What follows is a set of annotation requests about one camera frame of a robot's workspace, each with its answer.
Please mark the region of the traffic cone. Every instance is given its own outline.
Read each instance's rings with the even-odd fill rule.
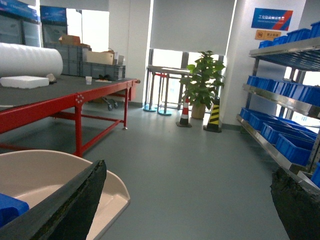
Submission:
[[[184,128],[192,127],[191,124],[189,123],[189,98],[188,97],[185,98],[180,121],[177,121],[175,124],[178,127],[184,127]]]
[[[203,129],[209,132],[221,133],[219,127],[219,112],[220,112],[220,98],[215,97],[213,100],[213,106],[211,110],[211,116],[208,124],[203,126]]]

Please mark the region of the metal shelving rack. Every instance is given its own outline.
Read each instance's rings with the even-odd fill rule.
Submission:
[[[290,42],[265,48],[254,49],[249,52],[249,56],[255,58],[252,75],[256,76],[259,61],[267,61],[270,63],[291,67],[293,75],[296,70],[298,73],[298,82],[302,83],[306,71],[320,72],[320,37]],[[286,96],[282,96],[267,90],[263,90],[247,84],[243,85],[243,89],[248,92],[245,107],[249,108],[251,96],[257,95],[274,103],[281,105],[291,111],[298,112],[302,115],[320,119],[320,107],[314,106],[302,101],[298,101]],[[303,170],[311,173],[316,168],[316,163],[320,160],[320,132],[317,135],[313,145],[308,163],[306,167],[296,165],[287,160],[273,145],[267,142],[260,133],[254,130],[247,121],[241,116],[236,116],[243,128],[252,135],[252,137],[271,155],[271,157],[282,167],[297,173]]]

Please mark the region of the beige plastic tray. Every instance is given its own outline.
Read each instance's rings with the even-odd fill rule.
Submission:
[[[0,193],[20,199],[30,208],[92,164],[83,158],[51,150],[0,154]],[[98,240],[130,204],[125,184],[107,171],[100,202],[87,240]]]

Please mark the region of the potted plant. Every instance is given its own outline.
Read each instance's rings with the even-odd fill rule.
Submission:
[[[192,105],[191,117],[203,119],[206,108],[211,109],[211,105],[218,95],[219,86],[224,86],[221,70],[225,68],[220,60],[214,60],[212,51],[200,51],[201,57],[194,61],[195,64],[186,66],[190,70],[188,78],[180,80],[185,85],[184,96],[189,97]]]

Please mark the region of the high table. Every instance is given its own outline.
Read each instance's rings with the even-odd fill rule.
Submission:
[[[46,117],[55,117],[75,121],[75,152],[82,157],[84,151],[104,137],[115,126],[123,123],[127,127],[128,101],[136,96],[136,85],[140,81],[133,78],[113,82],[92,80],[87,85],[83,77],[61,75],[57,83],[32,89],[0,86],[0,134],[25,126]],[[81,113],[84,103],[106,96],[124,97],[123,119],[84,115]],[[73,108],[73,112],[63,110]],[[82,144],[81,118],[99,119],[114,122],[86,144]],[[27,148],[0,144],[0,148],[25,150]]]
[[[148,70],[149,73],[152,73],[150,99],[149,99],[149,104],[148,104],[149,109],[152,108],[152,104],[153,104],[153,92],[154,92],[155,76],[156,76],[156,74],[160,74],[160,84],[159,84],[159,93],[158,93],[157,112],[158,112],[158,114],[164,115],[164,116],[171,115],[169,113],[169,111],[167,111],[169,79],[181,79],[181,78],[184,78],[184,77],[189,77],[190,71],[188,69],[182,69],[182,68],[153,66],[153,65],[148,65],[147,70]],[[181,77],[173,77],[173,76],[170,76],[170,74],[172,74],[172,75],[181,75]],[[159,105],[160,105],[160,95],[161,95],[161,91],[162,91],[162,88],[163,88],[162,78],[164,76],[166,78],[166,86],[165,86],[165,97],[164,97],[164,109],[162,111],[162,110],[159,110]],[[183,90],[183,85],[180,86],[179,98],[178,98],[178,110],[180,109],[180,106],[181,106],[182,90]]]

